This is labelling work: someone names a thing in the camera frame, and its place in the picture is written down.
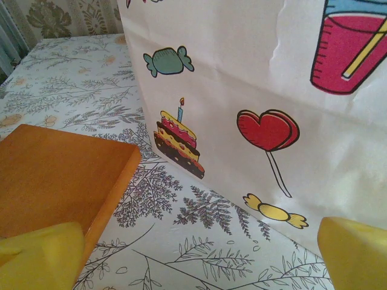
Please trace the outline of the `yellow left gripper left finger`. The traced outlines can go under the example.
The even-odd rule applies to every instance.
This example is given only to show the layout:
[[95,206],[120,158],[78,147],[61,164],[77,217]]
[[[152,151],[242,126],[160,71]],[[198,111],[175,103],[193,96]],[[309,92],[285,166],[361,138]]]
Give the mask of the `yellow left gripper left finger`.
[[84,243],[77,222],[0,240],[0,290],[72,290]]

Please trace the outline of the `orange wooden board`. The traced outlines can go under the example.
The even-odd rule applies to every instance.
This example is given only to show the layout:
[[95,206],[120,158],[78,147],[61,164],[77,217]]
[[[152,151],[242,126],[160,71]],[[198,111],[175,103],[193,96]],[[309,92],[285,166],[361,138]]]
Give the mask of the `orange wooden board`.
[[80,274],[140,159],[133,144],[18,126],[0,141],[0,240],[77,222]]

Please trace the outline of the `aluminium frame post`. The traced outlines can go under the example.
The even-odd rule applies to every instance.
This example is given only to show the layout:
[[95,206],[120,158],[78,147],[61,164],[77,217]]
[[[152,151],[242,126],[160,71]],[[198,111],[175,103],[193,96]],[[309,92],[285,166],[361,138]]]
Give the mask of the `aluminium frame post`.
[[4,0],[0,0],[0,75],[8,77],[29,50]]

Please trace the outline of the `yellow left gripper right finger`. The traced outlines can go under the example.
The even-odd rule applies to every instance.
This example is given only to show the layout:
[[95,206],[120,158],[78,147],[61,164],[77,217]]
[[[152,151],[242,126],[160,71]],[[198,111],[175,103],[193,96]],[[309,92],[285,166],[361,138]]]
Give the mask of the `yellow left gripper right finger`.
[[387,290],[387,230],[325,217],[317,244],[334,290]]

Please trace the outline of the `white printed paper gift bag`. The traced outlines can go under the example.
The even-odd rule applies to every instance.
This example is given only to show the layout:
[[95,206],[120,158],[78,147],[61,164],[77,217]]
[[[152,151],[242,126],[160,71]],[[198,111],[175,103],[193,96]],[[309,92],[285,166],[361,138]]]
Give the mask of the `white printed paper gift bag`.
[[152,146],[318,252],[387,230],[387,0],[117,0]]

